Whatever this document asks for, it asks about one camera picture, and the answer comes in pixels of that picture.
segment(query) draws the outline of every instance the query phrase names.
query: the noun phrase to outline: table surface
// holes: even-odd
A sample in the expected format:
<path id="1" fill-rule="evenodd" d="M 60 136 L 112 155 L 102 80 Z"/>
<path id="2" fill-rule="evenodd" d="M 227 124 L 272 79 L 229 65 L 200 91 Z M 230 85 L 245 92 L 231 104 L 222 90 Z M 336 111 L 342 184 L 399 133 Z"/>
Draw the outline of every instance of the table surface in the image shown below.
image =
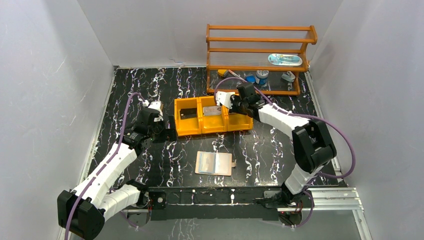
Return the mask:
<path id="1" fill-rule="evenodd" d="M 299 96 L 270 96 L 280 107 L 295 113 L 316 115 L 305 75 L 299 74 Z M 162 101 L 163 114 L 174 114 L 174 99 L 207 96 L 205 67 L 118 69 L 110 93 L 89 172 L 100 163 L 116 141 L 129 95 L 140 92 L 149 101 Z M 134 99 L 128 121 L 140 111 Z M 197 151 L 231 153 L 236 161 L 231 176 L 195 173 Z M 254 187 L 280 186 L 295 166 L 288 136 L 254 120 L 250 131 L 233 131 L 179 137 L 155 143 L 122 173 L 115 187 L 130 179 L 149 187 Z M 335 174 L 331 164 L 322 171 Z M 317 177 L 313 185 L 337 186 L 336 179 Z"/>

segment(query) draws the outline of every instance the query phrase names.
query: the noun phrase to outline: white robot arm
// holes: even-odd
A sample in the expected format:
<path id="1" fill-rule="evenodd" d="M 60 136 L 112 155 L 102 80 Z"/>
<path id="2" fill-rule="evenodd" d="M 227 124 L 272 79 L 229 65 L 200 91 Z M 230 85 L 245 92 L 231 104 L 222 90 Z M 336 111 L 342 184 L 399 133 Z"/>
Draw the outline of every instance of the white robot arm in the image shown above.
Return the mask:
<path id="1" fill-rule="evenodd" d="M 137 159 L 150 142 L 177 140 L 175 119 L 169 116 L 165 124 L 160 101 L 144 101 L 143 107 L 135 123 L 125 126 L 119 150 L 116 152 L 119 144 L 115 143 L 104 160 L 82 183 L 59 195 L 57 213 L 61 227 L 66 227 L 73 205 L 88 185 L 72 214 L 69 229 L 86 240 L 94 239 L 105 221 L 119 211 L 131 205 L 146 205 L 148 197 L 145 194 L 148 188 L 135 180 L 128 181 L 108 194 L 124 169 Z"/>
<path id="2" fill-rule="evenodd" d="M 244 82 L 235 92 L 218 91 L 215 100 L 230 113 L 248 115 L 269 124 L 293 141 L 296 165 L 281 186 L 281 192 L 266 200 L 267 207 L 289 205 L 303 195 L 303 190 L 317 173 L 337 154 L 327 125 L 320 120 L 292 116 L 275 103 L 268 104 L 257 94 L 252 83 Z"/>

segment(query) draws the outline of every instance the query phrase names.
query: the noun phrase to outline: blue container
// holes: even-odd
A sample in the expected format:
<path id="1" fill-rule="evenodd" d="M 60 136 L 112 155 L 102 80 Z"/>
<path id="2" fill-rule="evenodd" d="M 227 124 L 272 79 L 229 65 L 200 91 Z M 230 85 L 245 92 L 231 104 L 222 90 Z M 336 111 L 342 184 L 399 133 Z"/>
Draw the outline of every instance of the blue container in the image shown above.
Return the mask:
<path id="1" fill-rule="evenodd" d="M 268 75 L 270 71 L 268 70 L 257 70 L 256 71 L 256 83 L 258 85 L 265 85 L 268 82 Z"/>
<path id="2" fill-rule="evenodd" d="M 256 82 L 255 76 L 253 76 L 253 74 L 247 75 L 246 76 L 246 81 L 248 81 L 249 83 Z"/>

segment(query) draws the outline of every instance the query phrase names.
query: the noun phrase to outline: yellow storage tray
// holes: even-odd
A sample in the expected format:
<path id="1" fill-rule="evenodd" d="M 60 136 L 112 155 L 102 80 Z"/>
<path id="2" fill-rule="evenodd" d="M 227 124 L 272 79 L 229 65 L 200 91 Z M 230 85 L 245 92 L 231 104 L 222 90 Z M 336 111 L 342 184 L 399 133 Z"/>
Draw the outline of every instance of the yellow storage tray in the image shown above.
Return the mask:
<path id="1" fill-rule="evenodd" d="M 228 108 L 225 108 L 228 115 L 228 123 L 226 130 L 231 131 L 241 131 L 241 130 L 251 130 L 253 128 L 253 118 L 238 114 L 238 113 L 228 113 Z"/>
<path id="2" fill-rule="evenodd" d="M 199 109 L 199 98 L 178 98 L 174 101 L 175 125 L 178 136 L 202 134 L 202 118 L 201 110 Z M 181 109 L 197 109 L 197 117 L 181 119 Z"/>
<path id="3" fill-rule="evenodd" d="M 199 97 L 199 105 L 197 109 L 200 109 L 201 119 L 201 133 L 222 133 L 227 131 L 228 112 L 223 110 L 225 107 L 221 107 L 221 115 L 205 116 L 203 114 L 203 107 L 216 106 L 214 96 L 201 96 Z"/>
<path id="4" fill-rule="evenodd" d="M 176 131 L 179 137 L 251 130 L 253 128 L 253 118 L 238 113 L 229 114 L 229 110 L 225 106 L 222 106 L 221 115 L 204 116 L 203 107 L 216 106 L 214 96 L 177 98 L 174 105 Z M 181 109 L 193 108 L 197 108 L 196 118 L 181 119 Z"/>

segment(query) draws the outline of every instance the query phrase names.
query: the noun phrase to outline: metal bracket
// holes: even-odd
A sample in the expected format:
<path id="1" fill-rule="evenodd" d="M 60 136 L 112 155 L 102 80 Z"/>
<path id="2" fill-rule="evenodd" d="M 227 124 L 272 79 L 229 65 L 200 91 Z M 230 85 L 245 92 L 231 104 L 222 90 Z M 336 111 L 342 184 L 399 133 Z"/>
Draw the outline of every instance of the metal bracket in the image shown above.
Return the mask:
<path id="1" fill-rule="evenodd" d="M 281 191 L 276 191 L 276 190 L 264 191 L 263 197 L 266 199 L 272 198 L 274 195 L 278 194 L 279 192 Z"/>
<path id="2" fill-rule="evenodd" d="M 355 187 L 310 187 L 314 211 L 322 210 L 364 210 Z M 292 211 L 291 207 L 277 208 L 279 212 Z"/>
<path id="3" fill-rule="evenodd" d="M 148 197 L 152 202 L 152 209 L 165 209 L 167 194 L 164 191 L 148 191 Z"/>
<path id="4" fill-rule="evenodd" d="M 371 240 L 371 233 L 368 229 L 367 221 L 365 220 L 364 211 L 354 210 L 353 216 L 355 217 L 355 222 L 359 231 L 360 239 Z"/>

